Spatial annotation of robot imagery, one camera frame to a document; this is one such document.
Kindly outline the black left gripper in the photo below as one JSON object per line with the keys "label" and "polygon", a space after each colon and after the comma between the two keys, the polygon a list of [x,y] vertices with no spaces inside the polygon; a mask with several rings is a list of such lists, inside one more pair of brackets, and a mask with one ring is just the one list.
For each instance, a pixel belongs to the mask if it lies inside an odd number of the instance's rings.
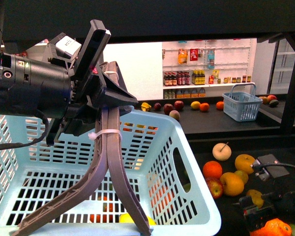
{"label": "black left gripper", "polygon": [[53,145],[61,133],[80,136],[94,129],[103,108],[119,107],[125,115],[130,106],[138,103],[127,91],[118,64],[99,63],[110,37],[102,21],[90,21],[87,37],[68,70],[73,86],[71,100],[65,115],[52,120],[46,137],[48,145]]}

